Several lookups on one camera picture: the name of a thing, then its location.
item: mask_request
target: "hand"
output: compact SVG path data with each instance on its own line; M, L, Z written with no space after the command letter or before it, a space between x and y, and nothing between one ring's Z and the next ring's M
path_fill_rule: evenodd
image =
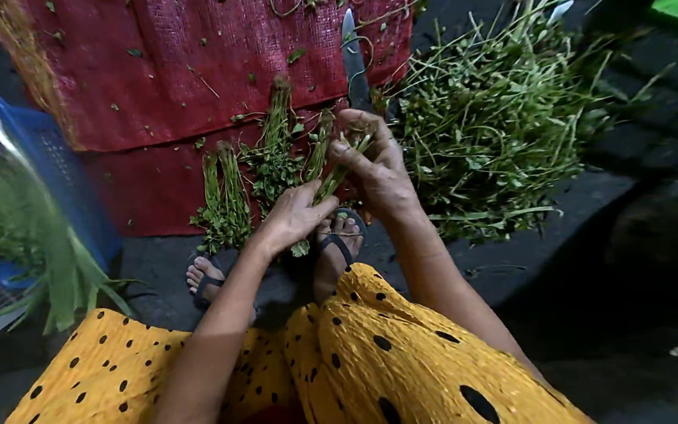
M273 258L282 250L306 238L339 206L339 199L334 196L327 196L319 205L313 206L313 198L319 187L321 180L314 179L302 186L288 188L279 197L252 240L266 248Z
M362 121L374 125L376 132L367 157L346 144L334 141L329 149L332 158L349 168L360 179L358 189L363 203L372 215L385 224L398 221L410 213L420 213L423 208L405 169L401 148L391 130L380 116L365 111L347 109L340 111L339 119L345 123Z

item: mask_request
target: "plastic basket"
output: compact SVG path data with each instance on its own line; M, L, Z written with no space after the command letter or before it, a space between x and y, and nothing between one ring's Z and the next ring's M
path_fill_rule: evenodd
M0 119L12 142L49 188L75 234L107 272L121 241L57 123L47 113L10 106L1 97Z

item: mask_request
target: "foot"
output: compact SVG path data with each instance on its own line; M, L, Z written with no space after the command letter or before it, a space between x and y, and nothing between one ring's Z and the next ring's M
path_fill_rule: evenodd
M333 221L323 220L315 229L315 245L320 245L330 232L335 232L344 242L352 254L357 257L360 246L363 245L363 236L353 218L335 217ZM344 272L347 263L339 247L331 243L318 256L313 272L313 292L317 304L323 303L335 290L339 277Z
M192 294L197 293L203 275L207 275L215 280L224 280L224 274L221 272L221 269L216 268L211 261L202 256L195 258L193 264L188 266L186 275L188 276L188 285L190 286L190 293ZM202 298L213 303L220 291L221 287L207 284L203 288ZM255 318L255 309L253 309L250 313L250 325L255 321Z

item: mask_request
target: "forearm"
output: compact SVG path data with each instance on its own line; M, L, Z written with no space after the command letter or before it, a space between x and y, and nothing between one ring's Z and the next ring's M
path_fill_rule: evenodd
M494 349L512 353L540 376L503 322L462 277L423 211L408 210L404 217L390 221L389 234L414 300Z
M252 240L226 284L178 356L155 423L215 422L248 328L252 304L271 261L268 247Z

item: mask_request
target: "person's left hand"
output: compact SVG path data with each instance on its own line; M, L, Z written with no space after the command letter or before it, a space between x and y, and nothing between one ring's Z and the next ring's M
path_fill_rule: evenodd
M313 206L313 198L319 187L321 180L314 179L302 186L288 188L279 197L252 240L262 244L271 256L276 256L306 238L339 206L339 199L334 196L327 196L319 205Z

